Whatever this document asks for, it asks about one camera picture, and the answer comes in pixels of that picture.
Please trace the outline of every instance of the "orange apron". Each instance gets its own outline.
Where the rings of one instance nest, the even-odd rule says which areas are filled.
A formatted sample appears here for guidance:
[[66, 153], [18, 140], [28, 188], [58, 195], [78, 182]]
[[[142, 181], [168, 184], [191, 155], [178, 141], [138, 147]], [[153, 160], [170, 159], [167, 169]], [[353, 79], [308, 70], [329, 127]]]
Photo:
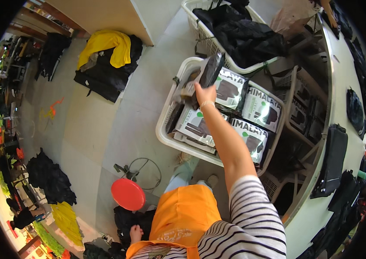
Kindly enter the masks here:
[[220, 218], [216, 199], [204, 185], [179, 187], [163, 194], [158, 202], [150, 241], [139, 241], [127, 250], [127, 259], [151, 244], [170, 244], [187, 248], [188, 259], [199, 259], [197, 243]]

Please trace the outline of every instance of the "bracelet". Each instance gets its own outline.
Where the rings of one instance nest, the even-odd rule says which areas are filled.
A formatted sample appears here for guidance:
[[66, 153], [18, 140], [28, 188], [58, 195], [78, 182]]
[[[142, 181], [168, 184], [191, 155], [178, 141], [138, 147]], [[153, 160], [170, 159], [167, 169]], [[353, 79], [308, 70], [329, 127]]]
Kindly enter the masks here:
[[200, 111], [201, 111], [201, 109], [202, 109], [204, 106], [206, 106], [206, 105], [208, 105], [208, 104], [211, 104], [211, 105], [213, 105], [213, 107], [214, 107], [214, 102], [213, 102], [213, 101], [204, 101], [204, 102], [202, 102], [202, 104], [200, 105]]

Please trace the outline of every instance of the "red plastic stool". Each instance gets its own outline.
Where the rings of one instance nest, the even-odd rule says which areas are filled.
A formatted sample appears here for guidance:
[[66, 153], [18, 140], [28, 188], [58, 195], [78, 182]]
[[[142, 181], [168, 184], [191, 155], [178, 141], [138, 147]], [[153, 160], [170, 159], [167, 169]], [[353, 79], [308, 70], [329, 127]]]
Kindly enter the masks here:
[[146, 203], [143, 189], [129, 179], [116, 180], [111, 186], [111, 194], [115, 202], [127, 210], [139, 210]]

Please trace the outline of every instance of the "white table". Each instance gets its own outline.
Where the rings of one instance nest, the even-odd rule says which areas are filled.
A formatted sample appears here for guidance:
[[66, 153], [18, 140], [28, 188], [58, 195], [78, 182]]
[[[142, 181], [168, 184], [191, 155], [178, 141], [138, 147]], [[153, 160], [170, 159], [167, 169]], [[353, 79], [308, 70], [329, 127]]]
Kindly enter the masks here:
[[[330, 89], [331, 100], [330, 119], [328, 125], [339, 124], [346, 128], [348, 135], [347, 151], [344, 158], [343, 170], [353, 170], [353, 175], [357, 175], [361, 159], [364, 155], [364, 144], [347, 118], [346, 93], [350, 87], [356, 92], [362, 101], [360, 84], [354, 68], [354, 59], [346, 44], [344, 36], [340, 33], [338, 40], [330, 27], [323, 23], [323, 33], [327, 41], [327, 49], [330, 60], [328, 62], [331, 75]], [[324, 160], [325, 146], [323, 147], [320, 159], [317, 163], [315, 173], [311, 183], [307, 187], [304, 195], [297, 207], [296, 214], [287, 222], [285, 233], [287, 236], [287, 258], [294, 259], [312, 245], [311, 240], [318, 231], [327, 225], [333, 212], [328, 211], [328, 204], [333, 197], [322, 197], [310, 199], [310, 191], [314, 188], [316, 179]]]

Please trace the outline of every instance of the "light blue pants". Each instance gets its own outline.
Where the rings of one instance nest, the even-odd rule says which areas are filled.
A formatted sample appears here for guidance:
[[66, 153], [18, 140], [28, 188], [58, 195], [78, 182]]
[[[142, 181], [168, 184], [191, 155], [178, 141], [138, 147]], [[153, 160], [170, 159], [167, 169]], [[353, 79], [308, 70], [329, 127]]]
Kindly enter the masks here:
[[[184, 162], [177, 167], [164, 193], [177, 189], [178, 187], [188, 186], [193, 176], [193, 170], [196, 168], [198, 162], [199, 158], [191, 158], [190, 161]], [[198, 181], [197, 184], [204, 185], [213, 192], [203, 180]]]

